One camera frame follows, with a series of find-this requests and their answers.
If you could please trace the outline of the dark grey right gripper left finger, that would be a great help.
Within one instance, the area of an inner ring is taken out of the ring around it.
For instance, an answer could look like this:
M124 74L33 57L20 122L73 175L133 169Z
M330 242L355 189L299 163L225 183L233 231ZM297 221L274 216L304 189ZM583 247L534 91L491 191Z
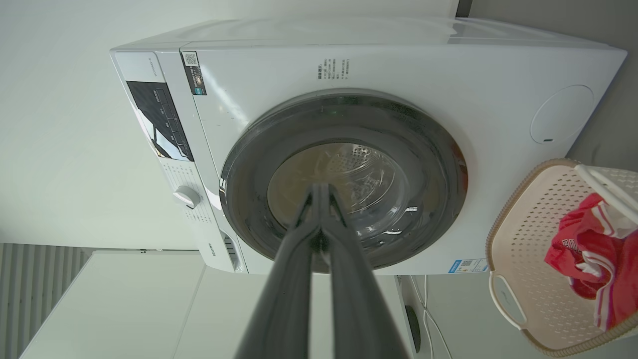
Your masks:
M312 184L277 252L236 359L306 359L321 185Z

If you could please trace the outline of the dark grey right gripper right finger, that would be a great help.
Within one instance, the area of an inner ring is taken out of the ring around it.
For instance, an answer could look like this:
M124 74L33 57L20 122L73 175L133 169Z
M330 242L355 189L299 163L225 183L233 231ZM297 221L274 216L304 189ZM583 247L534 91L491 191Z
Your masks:
M337 359L407 359L408 352L334 186L319 186L320 231L328 252Z

